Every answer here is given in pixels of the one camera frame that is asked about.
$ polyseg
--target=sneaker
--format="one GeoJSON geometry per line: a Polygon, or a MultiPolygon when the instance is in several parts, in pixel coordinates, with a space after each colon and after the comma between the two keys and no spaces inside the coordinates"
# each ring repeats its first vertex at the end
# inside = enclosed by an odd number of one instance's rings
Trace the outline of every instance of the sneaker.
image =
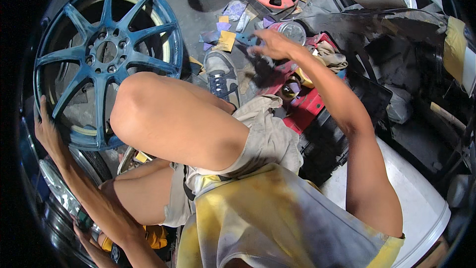
{"type": "Polygon", "coordinates": [[[225,101],[241,106],[238,91],[238,80],[235,65],[231,59],[221,50],[209,51],[203,60],[205,72],[210,85],[210,92],[225,101]]]}

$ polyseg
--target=paint can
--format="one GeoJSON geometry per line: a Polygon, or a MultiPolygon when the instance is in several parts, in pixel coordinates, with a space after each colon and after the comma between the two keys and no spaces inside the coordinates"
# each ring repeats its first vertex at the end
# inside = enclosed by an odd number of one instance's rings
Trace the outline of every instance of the paint can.
{"type": "Polygon", "coordinates": [[[276,30],[284,34],[285,37],[289,38],[295,43],[304,45],[306,43],[306,31],[304,27],[298,22],[278,22],[271,24],[268,29],[276,30]]]}

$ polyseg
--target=man's right hand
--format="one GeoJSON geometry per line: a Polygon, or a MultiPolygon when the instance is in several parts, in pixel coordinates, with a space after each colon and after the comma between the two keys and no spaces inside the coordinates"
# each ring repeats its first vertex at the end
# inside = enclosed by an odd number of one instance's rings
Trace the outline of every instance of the man's right hand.
{"type": "Polygon", "coordinates": [[[292,59],[293,51],[302,49],[301,45],[291,41],[276,30],[255,30],[253,34],[262,39],[265,45],[249,48],[249,52],[252,54],[266,55],[275,60],[292,59]]]}

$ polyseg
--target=beige shorts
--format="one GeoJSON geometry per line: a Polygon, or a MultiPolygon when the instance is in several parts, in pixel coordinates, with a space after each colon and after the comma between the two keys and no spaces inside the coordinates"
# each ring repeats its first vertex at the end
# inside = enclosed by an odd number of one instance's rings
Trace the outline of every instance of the beige shorts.
{"type": "Polygon", "coordinates": [[[175,173],[172,176],[170,201],[165,206],[163,225],[174,228],[184,225],[195,212],[194,202],[189,196],[190,193],[201,193],[202,176],[235,178],[252,173],[270,163],[279,164],[297,174],[303,164],[303,158],[297,148],[299,135],[288,128],[282,119],[273,117],[272,114],[272,109],[281,105],[281,98],[264,95],[253,98],[235,111],[233,117],[249,128],[249,134],[241,155],[230,167],[221,171],[210,171],[183,164],[171,164],[175,173]]]}

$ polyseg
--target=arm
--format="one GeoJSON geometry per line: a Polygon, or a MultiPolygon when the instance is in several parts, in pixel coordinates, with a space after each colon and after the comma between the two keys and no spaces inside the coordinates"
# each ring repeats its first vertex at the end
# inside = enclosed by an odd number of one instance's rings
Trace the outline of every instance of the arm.
{"type": "Polygon", "coordinates": [[[145,239],[145,231],[96,188],[74,161],[47,113],[46,97],[40,99],[42,122],[35,116],[35,135],[55,162],[64,181],[92,220],[126,253],[134,267],[165,267],[145,239]]]}
{"type": "Polygon", "coordinates": [[[390,184],[370,116],[359,98],[304,47],[272,30],[255,34],[265,41],[253,53],[292,59],[312,81],[330,115],[349,141],[346,210],[372,228],[394,237],[402,235],[400,202],[390,184]]]}
{"type": "Polygon", "coordinates": [[[98,243],[92,239],[91,230],[89,232],[83,232],[78,228],[74,217],[73,228],[74,232],[80,239],[81,244],[98,268],[119,268],[119,266],[110,258],[109,254],[102,250],[98,243]]]}

